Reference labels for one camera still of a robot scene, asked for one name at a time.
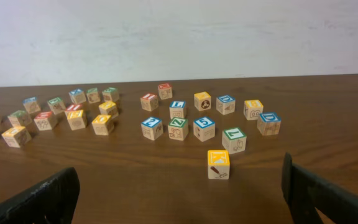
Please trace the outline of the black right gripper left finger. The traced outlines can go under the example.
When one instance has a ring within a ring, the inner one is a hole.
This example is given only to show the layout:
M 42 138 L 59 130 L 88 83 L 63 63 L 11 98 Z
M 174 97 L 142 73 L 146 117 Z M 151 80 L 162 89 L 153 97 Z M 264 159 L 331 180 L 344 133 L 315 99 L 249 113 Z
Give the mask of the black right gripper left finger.
M 74 167 L 0 203 L 0 223 L 71 223 L 80 181 Z

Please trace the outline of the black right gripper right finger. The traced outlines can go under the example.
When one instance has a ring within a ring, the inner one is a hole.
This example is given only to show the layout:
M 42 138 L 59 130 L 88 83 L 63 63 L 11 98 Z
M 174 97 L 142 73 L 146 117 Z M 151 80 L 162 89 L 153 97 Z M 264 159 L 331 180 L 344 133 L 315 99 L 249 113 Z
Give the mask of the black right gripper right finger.
M 294 223 L 358 223 L 358 196 L 292 163 L 285 154 L 281 188 Z

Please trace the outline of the yellow C block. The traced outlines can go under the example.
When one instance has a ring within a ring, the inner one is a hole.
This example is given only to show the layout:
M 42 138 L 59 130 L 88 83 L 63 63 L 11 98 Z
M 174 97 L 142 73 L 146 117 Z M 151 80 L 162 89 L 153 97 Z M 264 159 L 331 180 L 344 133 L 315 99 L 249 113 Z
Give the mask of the yellow C block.
M 87 125 L 87 119 L 84 110 L 69 112 L 67 115 L 67 120 L 72 131 L 83 129 Z

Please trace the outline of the green R block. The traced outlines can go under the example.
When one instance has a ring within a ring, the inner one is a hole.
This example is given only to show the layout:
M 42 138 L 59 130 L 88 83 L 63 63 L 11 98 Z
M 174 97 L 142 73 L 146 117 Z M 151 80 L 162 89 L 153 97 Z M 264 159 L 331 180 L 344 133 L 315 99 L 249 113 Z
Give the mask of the green R block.
M 17 110 L 8 116 L 8 119 L 13 127 L 27 126 L 32 122 L 30 114 L 24 110 Z

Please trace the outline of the blue L block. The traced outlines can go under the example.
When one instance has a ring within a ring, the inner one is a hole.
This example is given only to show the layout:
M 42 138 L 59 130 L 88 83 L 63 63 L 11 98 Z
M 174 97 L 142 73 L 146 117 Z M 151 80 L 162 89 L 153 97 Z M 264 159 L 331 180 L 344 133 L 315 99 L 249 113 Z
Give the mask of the blue L block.
M 186 102 L 172 101 L 170 104 L 170 118 L 185 118 L 186 116 Z

